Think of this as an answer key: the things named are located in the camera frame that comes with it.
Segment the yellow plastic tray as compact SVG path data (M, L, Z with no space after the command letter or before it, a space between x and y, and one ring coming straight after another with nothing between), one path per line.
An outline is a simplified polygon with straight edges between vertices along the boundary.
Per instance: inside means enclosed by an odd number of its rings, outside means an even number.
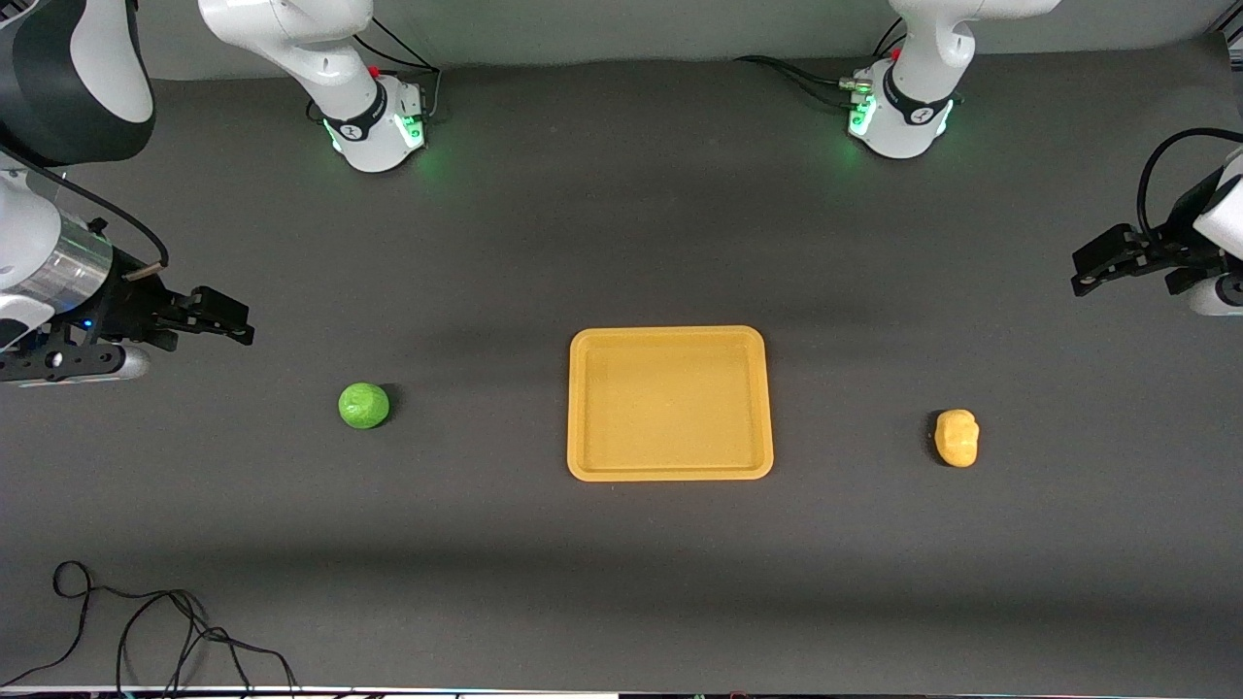
M762 335L745 323L578 332L566 459L582 483L764 478L774 442Z

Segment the yellow potato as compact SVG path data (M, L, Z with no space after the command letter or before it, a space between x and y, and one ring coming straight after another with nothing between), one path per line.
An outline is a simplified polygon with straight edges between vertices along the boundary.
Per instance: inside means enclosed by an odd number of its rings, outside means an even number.
M935 419L933 447L940 459L952 468L973 466L979 455L981 428L968 409L947 409Z

